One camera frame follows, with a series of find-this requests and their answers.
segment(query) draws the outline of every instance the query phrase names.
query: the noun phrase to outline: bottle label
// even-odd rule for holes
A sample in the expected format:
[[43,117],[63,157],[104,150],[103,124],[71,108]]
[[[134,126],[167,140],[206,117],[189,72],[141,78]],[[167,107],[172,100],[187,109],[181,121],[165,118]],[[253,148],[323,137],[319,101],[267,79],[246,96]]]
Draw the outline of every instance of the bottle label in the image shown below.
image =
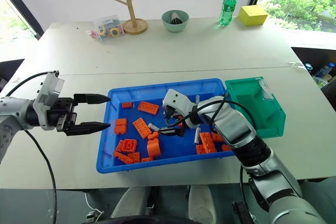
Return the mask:
[[233,11],[235,10],[236,6],[235,5],[225,5],[224,4],[224,8],[223,10],[225,12],[228,12],[228,13],[233,13]]

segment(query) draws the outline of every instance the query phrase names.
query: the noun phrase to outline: yellow sponge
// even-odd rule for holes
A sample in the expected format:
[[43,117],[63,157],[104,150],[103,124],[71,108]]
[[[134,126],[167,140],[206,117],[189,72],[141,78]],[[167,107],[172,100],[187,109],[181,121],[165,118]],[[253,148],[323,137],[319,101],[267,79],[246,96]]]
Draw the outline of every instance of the yellow sponge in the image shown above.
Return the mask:
[[238,17],[246,26],[262,25],[268,14],[259,5],[242,6]]

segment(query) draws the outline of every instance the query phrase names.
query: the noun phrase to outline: white table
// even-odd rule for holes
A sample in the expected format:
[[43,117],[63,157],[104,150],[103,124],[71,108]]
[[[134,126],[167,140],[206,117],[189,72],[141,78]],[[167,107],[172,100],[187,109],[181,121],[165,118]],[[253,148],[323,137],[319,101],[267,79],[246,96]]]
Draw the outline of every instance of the white table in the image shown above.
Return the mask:
[[192,18],[181,33],[170,33],[161,20],[148,20],[137,36],[108,41],[90,38],[92,22],[52,24],[28,54],[18,73],[151,73],[287,67],[298,61],[279,28],[271,22],[246,27],[238,18],[225,28],[218,18]]
[[[75,92],[107,94],[112,88],[173,81],[220,78],[224,82],[257,76],[265,77],[287,116],[284,135],[266,139],[266,143],[297,179],[335,176],[336,113],[304,69],[64,75],[61,96],[72,96]],[[14,95],[34,98],[43,79],[27,83]],[[4,93],[14,85],[10,83]],[[102,121],[104,109],[105,104],[77,106],[78,123]],[[49,157],[58,189],[237,183],[239,179],[235,156],[99,174],[96,160],[100,133],[66,137],[64,133],[40,128],[31,132]],[[51,188],[45,161],[24,132],[15,136],[0,165],[0,174],[0,188]]]

